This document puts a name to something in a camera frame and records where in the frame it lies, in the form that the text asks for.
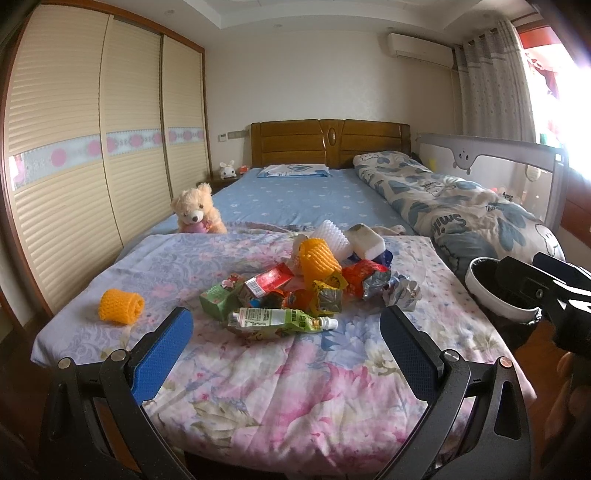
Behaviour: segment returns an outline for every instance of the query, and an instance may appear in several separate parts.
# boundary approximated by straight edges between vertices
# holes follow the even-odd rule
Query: wall outlet
[[[248,137],[248,130],[234,130],[233,132],[228,132],[228,140],[245,137]]]

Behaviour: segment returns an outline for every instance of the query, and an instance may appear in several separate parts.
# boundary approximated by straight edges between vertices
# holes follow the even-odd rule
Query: ceiling
[[[245,35],[302,30],[396,32],[444,44],[533,12],[525,0],[102,0],[203,47]]]

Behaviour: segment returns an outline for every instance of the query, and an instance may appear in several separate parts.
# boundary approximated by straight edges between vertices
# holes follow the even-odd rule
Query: sliding wardrobe door
[[[41,5],[22,34],[4,112],[4,196],[46,309],[57,312],[122,248],[100,144],[108,16]]]
[[[158,34],[109,19],[100,71],[100,130],[123,243],[170,215],[160,119]]]
[[[176,40],[163,39],[162,112],[173,196],[209,179],[202,57]]]

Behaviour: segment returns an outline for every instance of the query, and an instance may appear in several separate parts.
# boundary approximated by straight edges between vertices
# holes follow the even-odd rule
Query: wooden headboard
[[[288,120],[251,125],[252,166],[323,163],[352,168],[363,153],[397,150],[410,155],[410,126],[367,120]]]

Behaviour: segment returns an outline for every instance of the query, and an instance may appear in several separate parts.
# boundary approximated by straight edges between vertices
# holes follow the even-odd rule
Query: green box
[[[233,274],[228,279],[203,292],[199,296],[203,311],[219,322],[225,321],[231,312],[242,307],[240,300],[238,300],[238,292],[243,283],[244,281],[240,276]]]

